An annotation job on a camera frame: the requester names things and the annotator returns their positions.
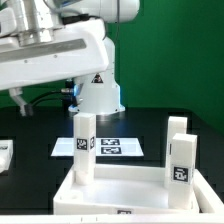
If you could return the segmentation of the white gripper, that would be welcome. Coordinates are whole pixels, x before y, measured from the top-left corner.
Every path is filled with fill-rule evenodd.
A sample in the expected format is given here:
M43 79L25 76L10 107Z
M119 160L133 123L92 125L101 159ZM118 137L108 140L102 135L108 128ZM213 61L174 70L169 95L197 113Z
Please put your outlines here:
M0 38L0 91L10 89L21 115L32 116L20 87L104 71L109 64L104 35L104 22L90 19L56 30L48 43L21 47L16 37Z

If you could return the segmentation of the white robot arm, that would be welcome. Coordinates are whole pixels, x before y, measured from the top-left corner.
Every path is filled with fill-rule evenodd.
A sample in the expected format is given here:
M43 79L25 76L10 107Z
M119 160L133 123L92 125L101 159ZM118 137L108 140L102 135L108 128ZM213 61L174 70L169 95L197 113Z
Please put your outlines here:
M140 0L0 0L0 91L26 116L34 104L23 87L68 80L70 111L124 111L106 25L133 20L139 8Z

